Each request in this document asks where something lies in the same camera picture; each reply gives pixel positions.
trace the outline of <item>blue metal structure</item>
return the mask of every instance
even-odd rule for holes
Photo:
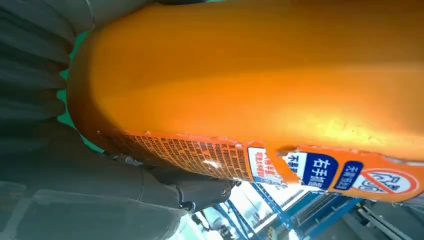
[[[235,229],[239,239],[241,239],[241,240],[248,240],[249,239],[247,232],[240,231],[239,227],[234,223],[234,221],[231,219],[230,215],[228,215],[228,212],[225,211],[220,204],[216,205],[215,208],[216,208],[216,210],[218,210],[219,213],[222,214],[222,216],[224,216],[224,218],[226,218],[228,220],[231,227],[233,227]]]
[[[236,209],[234,203],[228,200],[227,205],[235,213],[242,229],[237,229],[234,222],[231,224],[232,221],[227,213],[223,215],[228,218],[233,227],[235,226],[237,234],[242,236],[243,240],[250,239],[249,233],[253,234],[251,238],[254,240],[265,239],[268,228],[275,230],[280,226],[284,226],[288,231],[295,230],[301,239],[304,237],[305,239],[313,239],[362,201],[361,198],[309,191],[284,211],[260,183],[251,183],[251,186],[277,214],[277,218],[260,232],[255,233],[254,229]]]
[[[229,208],[234,212],[235,217],[237,218],[238,222],[240,223],[241,228],[243,228],[243,231],[245,232],[246,236],[249,237],[249,233],[252,233],[252,237],[253,237],[254,240],[260,240],[260,238],[256,234],[255,230],[250,226],[250,224],[246,221],[246,219],[239,212],[239,210],[237,210],[234,203],[231,200],[227,200],[226,202],[228,203]]]
[[[326,228],[335,223],[339,218],[344,214],[347,214],[356,204],[360,203],[362,198],[351,198],[346,203],[341,206],[339,209],[336,209],[333,214],[331,214],[325,221],[321,221],[317,227],[315,227],[310,233],[309,237],[311,239],[315,238],[318,234],[324,231]]]
[[[285,225],[289,230],[293,229],[291,216],[283,211],[281,206],[273,199],[267,190],[258,183],[251,183],[256,192],[263,198],[266,204],[271,207],[272,211],[277,214],[277,218],[281,224]]]

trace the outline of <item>peeling sticker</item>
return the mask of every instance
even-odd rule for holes
[[[290,152],[282,157],[303,185],[327,190],[339,167],[331,156],[311,152]]]
[[[272,161],[267,156],[267,150],[262,147],[247,148],[253,179],[257,183],[285,185],[283,178],[277,173]]]

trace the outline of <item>blue steel frame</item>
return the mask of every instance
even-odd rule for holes
[[[314,239],[316,236],[318,236],[318,234],[335,223],[339,218],[347,214],[353,207],[355,207],[356,204],[360,203],[362,200],[362,198],[353,198],[349,200],[346,205],[338,209],[329,218],[327,218],[325,221],[322,221],[314,230],[312,230],[308,235],[310,239]]]
[[[277,214],[277,218],[280,224],[283,224],[287,229],[292,230],[294,225],[292,223],[291,216],[287,214],[281,206],[271,197],[271,195],[265,190],[265,188],[257,183],[251,183],[252,187],[256,192],[263,198],[266,204],[271,207],[272,211]]]
[[[227,200],[226,202],[228,203],[229,208],[232,209],[232,211],[234,212],[234,214],[235,214],[235,216],[238,220],[238,223],[240,224],[242,230],[246,233],[247,238],[249,238],[249,233],[252,233],[253,234],[252,239],[261,240],[259,238],[259,236],[256,234],[253,227],[250,226],[248,221],[246,221],[245,217],[243,217],[243,215],[239,212],[239,210],[237,210],[234,203],[231,200]]]
[[[228,212],[225,211],[220,204],[216,205],[215,207],[218,210],[218,212],[220,212],[222,214],[222,216],[228,220],[228,222],[231,225],[231,227],[235,228],[235,231],[237,232],[237,234],[239,236],[239,239],[241,239],[241,240],[249,240],[249,237],[248,237],[247,232],[240,231],[239,227],[233,222],[233,220],[231,219],[230,215],[228,215]]]
[[[293,230],[295,228],[295,224],[292,222],[292,215],[295,214],[293,211],[285,212],[281,208],[281,206],[271,197],[271,195],[267,192],[267,190],[260,184],[257,183],[251,183],[251,186],[257,191],[257,193],[263,198],[263,200],[266,202],[266,204],[269,205],[269,207],[272,209],[274,213],[277,214],[277,219],[279,224],[284,225],[288,230]],[[311,197],[314,199],[319,196],[317,193],[310,193]],[[327,227],[331,226],[334,222],[336,222],[339,218],[341,218],[344,214],[348,213],[356,204],[360,203],[363,199],[362,198],[352,198],[347,201],[347,203],[339,208],[336,212],[334,212],[330,217],[328,217],[325,221],[322,221],[316,228],[314,228],[308,236],[305,236],[306,238],[309,237],[310,239],[315,238],[318,234],[320,234],[322,231],[324,231]],[[218,204],[217,208],[218,211],[226,218],[228,219],[231,226],[233,226],[237,234],[240,236],[242,240],[249,240],[249,233],[252,233],[252,239],[259,240],[260,237],[255,233],[254,229],[249,225],[249,223],[246,221],[246,219],[242,216],[242,214],[237,210],[236,206],[233,202],[230,200],[227,201],[227,205],[230,209],[234,212],[237,221],[239,225],[241,226],[241,230],[238,228],[238,226],[232,221],[229,214]],[[302,236],[302,232],[296,231],[300,237]]]

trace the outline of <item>metal beam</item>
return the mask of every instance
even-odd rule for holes
[[[273,197],[267,192],[267,190],[260,184],[251,183],[252,187],[256,192],[263,198],[266,204],[277,214],[278,220],[289,230],[293,229],[294,225],[291,220],[291,216],[287,214],[281,206],[273,199]]]
[[[247,236],[247,234],[245,235],[242,231],[240,231],[239,227],[231,219],[228,212],[226,212],[220,204],[216,205],[216,210],[218,210],[218,212],[221,213],[222,216],[228,220],[231,227],[235,228],[235,231],[237,232],[239,239],[249,240],[249,237]]]
[[[247,232],[246,230],[243,228],[242,230],[246,233],[247,237],[249,238],[249,233],[252,233],[253,236],[252,238],[255,240],[260,240],[259,236],[256,234],[255,230],[253,229],[252,226],[250,226],[250,224],[248,223],[248,221],[246,221],[245,217],[239,212],[239,210],[236,208],[236,206],[234,205],[234,203],[231,200],[227,200],[226,201],[229,205],[229,207],[232,209],[232,211],[234,212],[235,216],[237,217],[240,226],[246,227],[247,228]]]
[[[360,203],[362,198],[353,198],[348,201],[343,207],[337,209],[335,213],[333,213],[329,218],[322,221],[314,230],[312,230],[308,237],[314,239],[318,234],[324,231],[326,228],[335,223],[338,219],[340,219],[344,214],[348,213],[356,204]]]

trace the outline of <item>bright light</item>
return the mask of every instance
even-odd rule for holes
[[[212,167],[214,167],[216,169],[218,169],[218,168],[221,167],[221,164],[219,164],[217,162],[214,162],[214,161],[211,161],[211,160],[204,160],[203,163],[204,164],[209,164],[209,165],[211,165]]]
[[[299,240],[298,234],[295,232],[295,230],[290,230],[288,232],[288,239],[289,240]]]

